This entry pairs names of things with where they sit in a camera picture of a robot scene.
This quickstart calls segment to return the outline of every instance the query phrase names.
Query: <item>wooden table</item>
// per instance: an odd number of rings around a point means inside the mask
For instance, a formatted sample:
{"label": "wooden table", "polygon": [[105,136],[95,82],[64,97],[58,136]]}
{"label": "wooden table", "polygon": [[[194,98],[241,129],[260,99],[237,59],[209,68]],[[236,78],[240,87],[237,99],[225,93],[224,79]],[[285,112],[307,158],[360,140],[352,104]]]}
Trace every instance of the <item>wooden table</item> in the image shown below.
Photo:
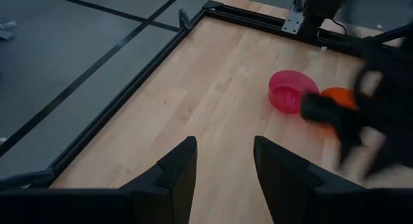
{"label": "wooden table", "polygon": [[[288,12],[247,0],[216,1],[282,18]],[[342,31],[330,21],[323,28]],[[320,90],[348,88],[362,64],[354,57],[204,18],[52,187],[120,187],[185,137],[195,136],[199,156],[190,222],[271,223],[252,155],[254,136],[263,135],[333,172],[338,145],[331,132],[271,106],[270,76],[297,70]],[[361,168],[378,140],[377,133],[367,131],[369,147],[347,165],[347,178],[362,183]],[[411,187],[412,172],[400,167],[362,184]]]}

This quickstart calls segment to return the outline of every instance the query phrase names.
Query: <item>black metal frame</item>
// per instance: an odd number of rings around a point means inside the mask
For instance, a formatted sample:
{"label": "black metal frame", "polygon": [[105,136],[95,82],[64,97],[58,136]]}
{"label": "black metal frame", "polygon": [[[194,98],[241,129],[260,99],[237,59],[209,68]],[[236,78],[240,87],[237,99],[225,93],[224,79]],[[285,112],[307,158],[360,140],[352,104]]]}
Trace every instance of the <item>black metal frame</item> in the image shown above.
{"label": "black metal frame", "polygon": [[[64,152],[48,167],[50,173],[44,180],[32,183],[31,187],[48,187],[88,145],[94,136],[106,125],[112,116],[128,101],[135,91],[148,79],[156,68],[168,57],[192,29],[204,18],[211,17],[229,23],[246,26],[269,34],[293,39],[313,46],[326,46],[328,49],[361,57],[361,53],[348,44],[349,36],[318,28],[314,35],[290,34],[282,30],[286,20],[269,15],[259,14],[233,6],[224,5],[216,1],[208,1],[196,16],[189,20],[184,11],[179,12],[179,32],[167,43],[160,52],[127,84],[124,89],[105,107],[105,109],[89,124],[84,131],[66,148]],[[407,26],[389,31],[378,36],[370,37],[377,50],[393,51],[393,46],[382,44],[385,41],[399,38],[408,30]]]}

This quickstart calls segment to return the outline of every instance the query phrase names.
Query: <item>orange object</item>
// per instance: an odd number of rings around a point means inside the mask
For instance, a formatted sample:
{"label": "orange object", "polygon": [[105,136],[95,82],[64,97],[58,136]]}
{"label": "orange object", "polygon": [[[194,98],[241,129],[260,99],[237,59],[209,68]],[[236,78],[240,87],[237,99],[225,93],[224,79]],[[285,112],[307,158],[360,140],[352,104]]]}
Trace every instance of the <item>orange object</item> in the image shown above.
{"label": "orange object", "polygon": [[353,91],[351,90],[333,87],[322,91],[321,95],[331,97],[342,107],[357,109],[356,101],[354,100],[353,96]]}

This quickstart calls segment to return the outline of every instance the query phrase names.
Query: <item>red bowl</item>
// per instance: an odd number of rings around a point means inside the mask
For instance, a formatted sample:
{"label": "red bowl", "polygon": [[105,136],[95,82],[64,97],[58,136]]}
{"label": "red bowl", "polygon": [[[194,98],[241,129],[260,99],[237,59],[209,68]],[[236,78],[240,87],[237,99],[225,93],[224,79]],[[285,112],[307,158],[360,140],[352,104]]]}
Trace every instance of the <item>red bowl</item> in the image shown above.
{"label": "red bowl", "polygon": [[319,90],[311,78],[300,72],[284,70],[270,79],[270,102],[283,113],[298,114],[300,98],[305,92],[319,93]]}

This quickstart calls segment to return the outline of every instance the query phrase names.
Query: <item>black cable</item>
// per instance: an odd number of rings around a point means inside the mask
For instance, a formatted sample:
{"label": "black cable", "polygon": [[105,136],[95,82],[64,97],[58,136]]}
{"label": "black cable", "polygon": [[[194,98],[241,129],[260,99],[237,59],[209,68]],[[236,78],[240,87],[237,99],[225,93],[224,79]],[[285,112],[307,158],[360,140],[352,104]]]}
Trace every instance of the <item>black cable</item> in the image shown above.
{"label": "black cable", "polygon": [[343,30],[344,30],[344,35],[347,36],[347,29],[346,29],[346,27],[345,27],[344,25],[342,25],[341,23],[338,23],[336,20],[334,20],[334,19],[332,19],[332,18],[330,18],[330,20],[331,20],[332,22],[334,22],[334,24],[336,24],[336,25],[338,25],[338,26],[341,26],[341,27],[343,28]]}

